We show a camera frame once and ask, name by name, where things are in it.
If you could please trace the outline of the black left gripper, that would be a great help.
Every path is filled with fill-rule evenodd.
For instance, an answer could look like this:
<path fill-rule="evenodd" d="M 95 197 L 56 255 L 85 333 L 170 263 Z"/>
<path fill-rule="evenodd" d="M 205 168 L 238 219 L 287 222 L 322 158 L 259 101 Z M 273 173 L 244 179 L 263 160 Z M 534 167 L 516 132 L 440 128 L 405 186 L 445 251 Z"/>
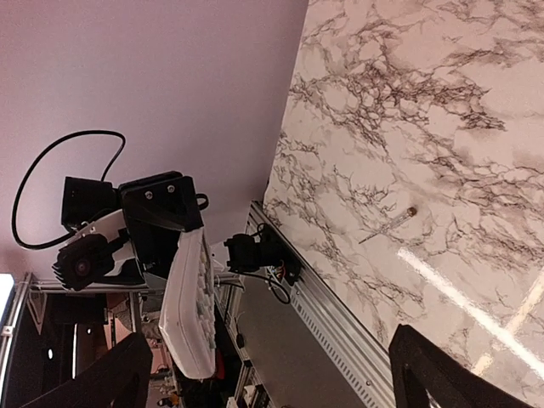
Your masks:
<path fill-rule="evenodd" d="M 193 178 L 166 172 L 121 184 L 120 203 L 145 283 L 164 286 L 180 236 L 203 228 Z"/>

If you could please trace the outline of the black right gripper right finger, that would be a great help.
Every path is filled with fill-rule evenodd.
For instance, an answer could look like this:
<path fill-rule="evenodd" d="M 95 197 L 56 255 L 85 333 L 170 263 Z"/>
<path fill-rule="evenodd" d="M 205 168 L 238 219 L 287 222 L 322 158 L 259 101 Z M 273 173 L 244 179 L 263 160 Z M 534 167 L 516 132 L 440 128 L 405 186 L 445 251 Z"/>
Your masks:
<path fill-rule="evenodd" d="M 409 325 L 399 325 L 388 347 L 398 407 L 526 407 L 465 369 Z"/>

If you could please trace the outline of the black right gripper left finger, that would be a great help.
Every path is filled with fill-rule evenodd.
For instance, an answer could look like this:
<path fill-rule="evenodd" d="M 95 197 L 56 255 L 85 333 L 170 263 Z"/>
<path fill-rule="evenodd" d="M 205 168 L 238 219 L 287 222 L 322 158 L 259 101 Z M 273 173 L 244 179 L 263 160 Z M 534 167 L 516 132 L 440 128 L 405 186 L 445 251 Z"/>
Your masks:
<path fill-rule="evenodd" d="M 27 407 L 145 407 L 152 352 L 145 336 L 133 332 L 87 370 Z"/>

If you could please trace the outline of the white remote control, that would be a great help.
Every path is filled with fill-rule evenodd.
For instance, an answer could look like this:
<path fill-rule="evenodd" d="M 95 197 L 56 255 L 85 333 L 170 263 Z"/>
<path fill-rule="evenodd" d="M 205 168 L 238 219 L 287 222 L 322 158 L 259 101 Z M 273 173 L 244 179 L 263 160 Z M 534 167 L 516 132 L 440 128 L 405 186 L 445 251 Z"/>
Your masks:
<path fill-rule="evenodd" d="M 204 229 L 179 236 L 159 329 L 175 365 L 189 379 L 216 371 L 214 273 Z"/>

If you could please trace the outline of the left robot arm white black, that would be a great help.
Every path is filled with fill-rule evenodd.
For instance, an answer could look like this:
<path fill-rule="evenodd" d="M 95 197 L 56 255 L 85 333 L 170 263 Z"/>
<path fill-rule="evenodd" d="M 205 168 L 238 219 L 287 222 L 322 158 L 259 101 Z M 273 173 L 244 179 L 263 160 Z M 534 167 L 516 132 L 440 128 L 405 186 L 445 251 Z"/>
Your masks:
<path fill-rule="evenodd" d="M 163 288 L 181 235 L 200 230 L 207 195 L 177 171 L 114 187 L 65 179 L 61 223 L 75 228 L 53 271 L 67 290 L 92 284 Z"/>

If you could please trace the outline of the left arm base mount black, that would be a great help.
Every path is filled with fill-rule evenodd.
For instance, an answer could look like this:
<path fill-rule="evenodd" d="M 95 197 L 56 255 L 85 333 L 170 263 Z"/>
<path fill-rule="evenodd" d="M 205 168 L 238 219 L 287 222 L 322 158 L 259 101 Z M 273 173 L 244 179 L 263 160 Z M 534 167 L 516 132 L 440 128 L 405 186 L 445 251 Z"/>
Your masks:
<path fill-rule="evenodd" d="M 280 303 L 291 303 L 291 292 L 284 284 L 294 286 L 303 264 L 270 225 L 261 223 L 251 234 L 233 235 L 224 246 L 230 273 L 260 279 Z"/>

